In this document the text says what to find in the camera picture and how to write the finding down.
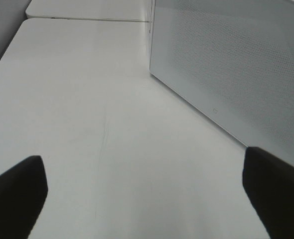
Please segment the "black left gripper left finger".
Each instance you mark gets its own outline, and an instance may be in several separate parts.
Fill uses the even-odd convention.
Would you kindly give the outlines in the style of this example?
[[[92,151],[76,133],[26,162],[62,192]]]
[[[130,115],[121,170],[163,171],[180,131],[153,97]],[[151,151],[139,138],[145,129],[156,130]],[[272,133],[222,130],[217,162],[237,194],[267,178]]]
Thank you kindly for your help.
[[[0,239],[29,237],[48,194],[41,156],[30,156],[0,175]]]

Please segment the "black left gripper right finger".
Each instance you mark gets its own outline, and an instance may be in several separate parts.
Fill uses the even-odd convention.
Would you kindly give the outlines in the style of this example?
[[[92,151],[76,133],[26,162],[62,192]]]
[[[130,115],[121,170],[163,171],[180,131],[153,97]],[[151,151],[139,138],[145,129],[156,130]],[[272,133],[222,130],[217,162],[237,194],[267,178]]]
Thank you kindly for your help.
[[[294,239],[294,167],[247,147],[242,184],[270,238]]]

